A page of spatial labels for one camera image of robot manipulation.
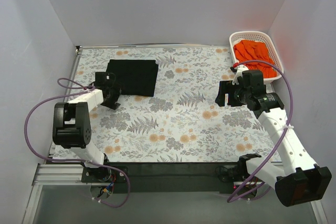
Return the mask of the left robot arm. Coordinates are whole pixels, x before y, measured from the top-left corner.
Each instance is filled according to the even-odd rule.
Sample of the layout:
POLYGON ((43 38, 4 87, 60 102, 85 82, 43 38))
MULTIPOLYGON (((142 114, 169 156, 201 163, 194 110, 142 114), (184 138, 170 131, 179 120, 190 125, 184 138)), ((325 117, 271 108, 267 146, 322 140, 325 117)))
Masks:
POLYGON ((94 89, 66 103, 54 107, 52 139, 55 145, 69 149, 88 169, 88 174, 100 182, 111 178, 108 158, 91 141, 90 112, 99 105, 116 110, 119 107, 120 88, 94 89))

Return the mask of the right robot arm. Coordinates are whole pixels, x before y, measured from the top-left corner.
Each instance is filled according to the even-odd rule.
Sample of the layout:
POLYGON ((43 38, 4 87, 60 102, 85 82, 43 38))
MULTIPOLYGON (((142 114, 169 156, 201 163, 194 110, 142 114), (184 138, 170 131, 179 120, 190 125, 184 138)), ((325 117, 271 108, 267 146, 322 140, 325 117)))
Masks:
POLYGON ((239 158, 233 176, 239 176, 246 184, 256 177, 276 192, 280 202, 294 206, 320 200, 331 181, 332 174, 327 167, 321 167, 305 151, 289 122, 280 97, 266 91, 263 81, 239 83, 221 81, 216 97, 219 106, 247 106, 274 143, 274 151, 282 161, 282 168, 273 165, 268 157, 246 154, 239 158))

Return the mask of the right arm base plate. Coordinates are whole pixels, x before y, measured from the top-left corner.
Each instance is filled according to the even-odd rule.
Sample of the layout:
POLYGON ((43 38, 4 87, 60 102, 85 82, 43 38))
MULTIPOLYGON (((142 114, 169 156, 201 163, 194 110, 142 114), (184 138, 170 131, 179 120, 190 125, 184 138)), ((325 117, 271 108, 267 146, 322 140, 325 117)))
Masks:
POLYGON ((215 168, 217 178, 222 182, 243 182, 248 174, 235 166, 217 166, 215 168))

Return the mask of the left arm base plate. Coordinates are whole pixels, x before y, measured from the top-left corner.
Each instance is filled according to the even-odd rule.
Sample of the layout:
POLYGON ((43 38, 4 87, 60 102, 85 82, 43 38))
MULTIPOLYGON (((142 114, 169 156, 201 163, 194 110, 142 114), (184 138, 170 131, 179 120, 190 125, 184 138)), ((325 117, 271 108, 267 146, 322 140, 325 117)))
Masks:
POLYGON ((125 183, 126 178, 122 172, 111 168, 83 168, 82 183, 125 183))

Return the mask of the black t shirt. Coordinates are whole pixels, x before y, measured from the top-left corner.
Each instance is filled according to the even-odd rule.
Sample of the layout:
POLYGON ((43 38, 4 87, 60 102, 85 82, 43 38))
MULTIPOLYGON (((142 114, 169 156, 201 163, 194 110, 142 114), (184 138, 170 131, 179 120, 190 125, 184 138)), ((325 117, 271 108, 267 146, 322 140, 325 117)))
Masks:
POLYGON ((111 59, 107 72, 116 76, 122 95, 153 97, 159 65, 155 60, 111 59))

